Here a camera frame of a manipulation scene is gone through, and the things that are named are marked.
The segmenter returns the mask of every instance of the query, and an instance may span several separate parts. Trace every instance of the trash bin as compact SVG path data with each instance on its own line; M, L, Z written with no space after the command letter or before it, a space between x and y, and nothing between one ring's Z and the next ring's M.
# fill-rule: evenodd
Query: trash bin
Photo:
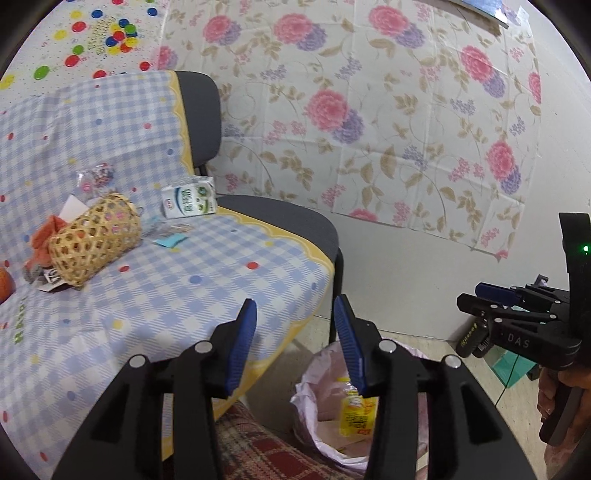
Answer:
M397 343L413 355L427 358L419 350ZM291 398L297 410L294 433L301 443L315 446L322 455L339 465L365 472L373 436L343 437L339 434L340 408L346 397L342 378L348 376L339 342L332 343L314 356ZM418 412L417 458L420 458L427 453L429 438L425 394L419 394Z

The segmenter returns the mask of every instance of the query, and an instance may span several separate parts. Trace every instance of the tiled floor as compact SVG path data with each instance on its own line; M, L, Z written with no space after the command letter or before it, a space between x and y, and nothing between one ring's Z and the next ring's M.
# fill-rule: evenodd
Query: tiled floor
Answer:
M326 346L329 323L315 317L300 332L283 354L273 363L265 375L242 399L254 416L268 429L290 439L294 410L290 398L294 385L307 368L314 353ZM452 347L441 340L381 332L382 336L394 338L413 346L433 359L441 359L453 353ZM467 367L480 382L483 389L496 402L503 385L484 360L474 357L465 359ZM536 409L537 382L522 378L507 389L498 409L526 453L539 480L547 480L544 465L544 444L538 438L540 414Z

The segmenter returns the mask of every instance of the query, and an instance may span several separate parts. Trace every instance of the yellow scalloped border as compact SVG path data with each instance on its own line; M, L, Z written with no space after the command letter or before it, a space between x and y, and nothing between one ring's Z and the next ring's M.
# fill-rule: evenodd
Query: yellow scalloped border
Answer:
M228 210L223 207L217 207L217 215L229 215L236 218L236 220L243 224L243 225L258 225L262 227L267 235L272 238L290 238L298 242L303 248L306 256L321 265L324 265L326 269L329 271L329 278L333 278L335 274L335 266L329 260L329 258L324 254L320 248L314 245L312 242L302 238L294 233L287 232L279 227L274 225L270 225L268 223L262 222L255 218L249 217L242 213L234 212L233 210ZM211 218L209 215L205 215L203 218ZM242 374L242 380L240 381L239 387L234 391L232 396L227 400L220 400L215 401L213 403L213 417L217 420L221 417L227 410L234 404L236 401L243 396L246 392L248 392L252 386L256 383L256 381L262 377L263 373L269 368L269 366L277 360L277 358L281 355L283 350L287 348L293 339L297 336L298 333L308 324L308 322L312 319L313 316L316 315L318 309L324 302L324 298L326 297L326 293L329 290L329 284L326 285L324 289L324 293L322 294L322 299L318 302L318 306L314 310L314 313L310 315L308 318L304 320L296 320L291 322L292 325L290 329L287 331L285 338L281 342L281 345L275 350L275 352L269 357L265 358L264 360L256 360L247 362L244 367L244 373ZM166 460L170 457L174 452L173 449L173 438L171 436L164 437L162 439L162 459Z
M187 126L187 117L185 116L183 96L181 95L181 86L175 72L168 72L170 83L168 86L174 92L175 102L173 112L180 122L180 135L183 139L183 153L181 154L181 163L187 169L189 175L195 175L193 168L193 156L191 155L191 142L189 141L189 128Z

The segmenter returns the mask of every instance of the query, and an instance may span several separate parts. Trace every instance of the metal screw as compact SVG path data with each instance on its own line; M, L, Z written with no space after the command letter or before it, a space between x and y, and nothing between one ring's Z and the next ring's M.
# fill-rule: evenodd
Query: metal screw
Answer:
M460 368L462 366L462 361L455 355L448 355L444 361L448 367Z
M129 366L131 366L131 368L143 367L145 363L146 359L143 355L134 355L129 359Z
M209 353L213 350L213 345L211 342L204 340L203 342L197 342L195 344L195 351L197 353Z
M382 340L378 346L382 352L388 352L388 353L392 353L398 347L398 345L396 345L396 342L394 342L393 340L389 340L389 339Z

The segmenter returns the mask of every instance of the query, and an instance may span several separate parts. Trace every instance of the white wall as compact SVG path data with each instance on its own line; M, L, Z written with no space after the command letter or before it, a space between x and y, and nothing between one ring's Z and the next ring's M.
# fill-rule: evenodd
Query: white wall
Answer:
M518 1L508 1L517 9ZM591 85L552 24L532 5L542 80L540 158L507 260L409 229L328 214L345 258L343 292L359 317L392 332L455 338L468 316L456 297L480 281L511 286L538 273L568 289L559 212L591 210ZM329 315L325 302L320 315Z

